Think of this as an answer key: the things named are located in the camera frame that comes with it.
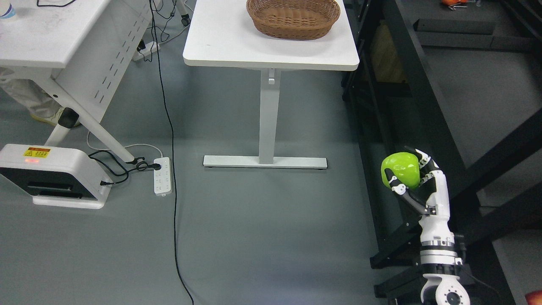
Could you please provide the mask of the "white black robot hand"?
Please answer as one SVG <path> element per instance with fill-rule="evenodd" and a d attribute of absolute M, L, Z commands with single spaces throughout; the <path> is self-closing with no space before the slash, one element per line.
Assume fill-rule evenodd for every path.
<path fill-rule="evenodd" d="M 450 201 L 444 172 L 430 155 L 412 147 L 405 152 L 415 154 L 419 160 L 420 185 L 410 189 L 395 176 L 391 169 L 385 169 L 391 192 L 420 215 L 422 227 L 421 243 L 424 241 L 447 241 L 455 243 L 454 234 L 449 230 Z"/>

